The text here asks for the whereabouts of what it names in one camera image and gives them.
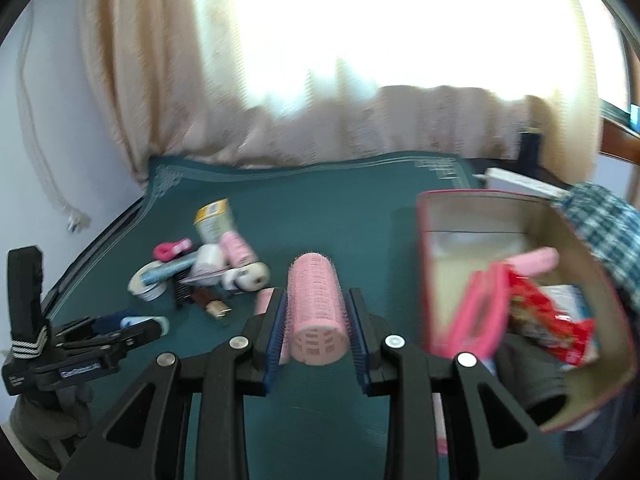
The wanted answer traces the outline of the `left gloved hand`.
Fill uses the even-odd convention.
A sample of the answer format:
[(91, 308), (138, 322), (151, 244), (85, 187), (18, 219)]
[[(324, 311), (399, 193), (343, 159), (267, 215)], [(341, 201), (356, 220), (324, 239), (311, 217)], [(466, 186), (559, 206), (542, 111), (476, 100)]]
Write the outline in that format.
[(9, 424), (17, 441), (43, 466), (60, 472), (93, 427), (93, 390), (76, 385), (22, 393)]

